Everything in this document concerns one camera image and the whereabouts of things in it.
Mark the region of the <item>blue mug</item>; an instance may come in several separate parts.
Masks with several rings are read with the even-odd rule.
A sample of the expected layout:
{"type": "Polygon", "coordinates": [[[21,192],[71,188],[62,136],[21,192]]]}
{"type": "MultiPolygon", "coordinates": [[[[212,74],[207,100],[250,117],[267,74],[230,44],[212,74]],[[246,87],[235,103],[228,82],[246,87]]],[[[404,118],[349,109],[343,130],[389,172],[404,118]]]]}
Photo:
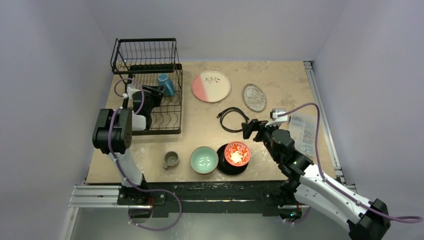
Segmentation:
{"type": "Polygon", "coordinates": [[[159,73],[157,75],[157,85],[163,87],[163,94],[165,97],[175,96],[175,87],[168,73],[159,73]]]}

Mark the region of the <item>red floral bowl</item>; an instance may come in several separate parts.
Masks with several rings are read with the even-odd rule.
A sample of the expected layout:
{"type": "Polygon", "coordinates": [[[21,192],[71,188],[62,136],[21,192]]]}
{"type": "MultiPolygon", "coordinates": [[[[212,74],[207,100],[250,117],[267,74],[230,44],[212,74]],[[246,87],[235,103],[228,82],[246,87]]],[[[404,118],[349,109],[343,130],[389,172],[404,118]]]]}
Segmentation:
{"type": "Polygon", "coordinates": [[[233,141],[224,148],[225,160],[234,167],[246,166],[252,158],[251,149],[241,141],[233,141]]]}

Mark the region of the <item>celadon green bowl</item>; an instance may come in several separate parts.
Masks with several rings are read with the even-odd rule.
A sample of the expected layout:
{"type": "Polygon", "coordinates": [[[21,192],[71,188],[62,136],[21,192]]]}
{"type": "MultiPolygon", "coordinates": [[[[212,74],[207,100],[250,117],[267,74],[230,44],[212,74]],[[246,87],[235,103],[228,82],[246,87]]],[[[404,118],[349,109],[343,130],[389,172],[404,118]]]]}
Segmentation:
{"type": "Polygon", "coordinates": [[[201,146],[192,152],[189,161],[191,168],[197,174],[208,175],[218,167],[219,157],[213,148],[201,146]]]}

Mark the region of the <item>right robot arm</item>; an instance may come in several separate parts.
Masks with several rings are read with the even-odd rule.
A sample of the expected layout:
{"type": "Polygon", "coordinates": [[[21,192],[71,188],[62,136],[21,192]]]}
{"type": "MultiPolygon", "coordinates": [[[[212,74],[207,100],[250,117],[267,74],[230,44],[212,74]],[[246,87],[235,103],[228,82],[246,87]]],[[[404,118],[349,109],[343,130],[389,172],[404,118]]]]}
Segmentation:
{"type": "Polygon", "coordinates": [[[352,240],[380,240],[384,237],[391,223],[382,216],[388,213],[383,201],[371,201],[326,174],[321,175],[318,165],[296,150],[289,131],[257,119],[242,123],[241,127],[245,140],[256,133],[253,141],[264,144],[287,177],[280,191],[284,202],[292,204],[297,201],[310,206],[340,225],[352,240]]]}

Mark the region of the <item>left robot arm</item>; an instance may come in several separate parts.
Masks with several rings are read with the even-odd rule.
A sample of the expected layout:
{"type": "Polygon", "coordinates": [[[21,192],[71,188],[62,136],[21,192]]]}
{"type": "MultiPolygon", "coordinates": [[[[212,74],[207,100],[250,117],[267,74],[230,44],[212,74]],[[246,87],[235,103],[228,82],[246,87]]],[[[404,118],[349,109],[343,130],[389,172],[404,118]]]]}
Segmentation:
{"type": "Polygon", "coordinates": [[[116,166],[121,178],[121,195],[138,205],[146,203],[149,193],[144,174],[138,169],[130,151],[133,132],[149,131],[152,111],[160,106],[164,96],[163,86],[143,85],[141,90],[127,86],[126,100],[131,99],[134,109],[119,108],[99,110],[92,135],[94,148],[107,155],[116,166]]]}

